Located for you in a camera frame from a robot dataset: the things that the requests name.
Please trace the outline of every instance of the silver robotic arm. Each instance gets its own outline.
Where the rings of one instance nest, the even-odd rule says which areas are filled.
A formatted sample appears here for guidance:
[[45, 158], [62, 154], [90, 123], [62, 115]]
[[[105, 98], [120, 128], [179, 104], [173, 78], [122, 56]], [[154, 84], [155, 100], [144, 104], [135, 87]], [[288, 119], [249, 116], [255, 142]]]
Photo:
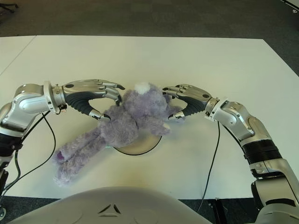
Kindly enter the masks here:
[[206, 111], [206, 118], [219, 121], [239, 142], [256, 178], [251, 190], [261, 210], [257, 224], [299, 223], [299, 182], [259, 119], [250, 115], [242, 104], [213, 98], [192, 85], [181, 84], [163, 90], [164, 94], [187, 103], [185, 109], [169, 119]]
[[92, 108], [88, 101], [110, 98], [119, 105], [121, 97], [116, 88], [124, 90], [117, 83], [99, 79], [79, 80], [62, 86], [52, 86], [50, 82], [20, 86], [13, 101], [0, 110], [0, 193], [8, 176], [4, 168], [11, 161], [14, 150], [22, 147], [22, 139], [38, 114], [45, 111], [59, 114], [68, 104], [97, 120], [109, 119], [108, 115]]

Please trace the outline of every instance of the purple plush toy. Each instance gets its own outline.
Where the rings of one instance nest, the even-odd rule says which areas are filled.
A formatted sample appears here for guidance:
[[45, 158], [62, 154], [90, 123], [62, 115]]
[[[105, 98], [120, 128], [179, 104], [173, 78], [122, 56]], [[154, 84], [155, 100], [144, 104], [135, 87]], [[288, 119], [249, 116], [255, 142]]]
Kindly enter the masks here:
[[105, 111], [110, 121], [101, 121], [97, 128], [55, 152], [53, 161], [59, 166], [55, 182], [59, 186], [67, 185], [90, 158], [106, 146], [124, 147], [135, 141], [138, 129], [146, 129], [153, 135], [168, 134], [170, 129], [164, 122], [182, 109], [169, 105], [170, 100], [152, 84], [136, 84], [135, 90], [126, 92], [121, 106], [114, 105]]

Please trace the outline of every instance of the white table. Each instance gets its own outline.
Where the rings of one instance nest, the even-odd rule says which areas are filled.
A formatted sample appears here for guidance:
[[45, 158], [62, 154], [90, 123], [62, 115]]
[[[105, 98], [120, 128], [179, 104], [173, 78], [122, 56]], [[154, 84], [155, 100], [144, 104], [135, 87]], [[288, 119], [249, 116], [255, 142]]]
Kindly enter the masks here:
[[[299, 176], [299, 79], [263, 41], [220, 38], [109, 36], [37, 36], [0, 76], [0, 105], [11, 101], [24, 83], [65, 84], [79, 79], [116, 81], [127, 89], [149, 81], [156, 85], [193, 84], [214, 97], [244, 104], [272, 135], [281, 154]], [[111, 100], [94, 100], [105, 110]], [[57, 146], [95, 127], [96, 121], [72, 108], [49, 116]], [[171, 125], [151, 152], [128, 156], [106, 148], [92, 158], [68, 188], [55, 185], [49, 162], [17, 183], [7, 195], [62, 198], [105, 186], [141, 186], [175, 198], [201, 198], [217, 140], [217, 124], [197, 114], [182, 126]], [[43, 122], [19, 152], [22, 173], [40, 164], [53, 139]], [[8, 182], [16, 176], [13, 161]], [[241, 149], [221, 128], [221, 141], [207, 198], [251, 197], [254, 180]]]
[[34, 36], [12, 36], [0, 38], [0, 75], [33, 39]]

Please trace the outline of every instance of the chair leg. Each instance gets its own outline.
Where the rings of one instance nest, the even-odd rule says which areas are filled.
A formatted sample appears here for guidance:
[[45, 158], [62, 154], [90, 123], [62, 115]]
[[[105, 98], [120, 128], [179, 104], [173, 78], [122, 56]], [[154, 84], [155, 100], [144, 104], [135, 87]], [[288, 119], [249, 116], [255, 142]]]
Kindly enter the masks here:
[[11, 13], [14, 13], [14, 10], [12, 10], [12, 9], [10, 9], [10, 8], [6, 8], [5, 6], [0, 6], [0, 7], [3, 8], [3, 9], [8, 10], [8, 11], [11, 12]]
[[5, 4], [5, 3], [0, 3], [0, 7], [3, 8], [3, 9], [6, 9], [8, 10], [9, 12], [11, 13], [14, 13], [14, 10], [10, 9], [10, 8], [7, 8], [6, 6], [14, 6], [16, 8], [18, 8], [19, 6], [17, 4]]

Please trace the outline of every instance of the gray carpet floor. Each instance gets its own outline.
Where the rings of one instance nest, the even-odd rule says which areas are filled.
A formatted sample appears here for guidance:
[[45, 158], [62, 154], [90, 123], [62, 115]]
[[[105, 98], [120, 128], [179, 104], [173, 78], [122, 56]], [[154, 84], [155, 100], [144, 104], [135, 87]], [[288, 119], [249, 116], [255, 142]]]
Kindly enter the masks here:
[[[0, 36], [125, 35], [264, 39], [299, 75], [299, 14], [279, 0], [1, 0]], [[54, 199], [4, 197], [1, 224]], [[182, 200], [197, 210], [200, 200]], [[228, 223], [253, 222], [253, 199], [223, 200]], [[205, 201], [199, 212], [215, 223]]]

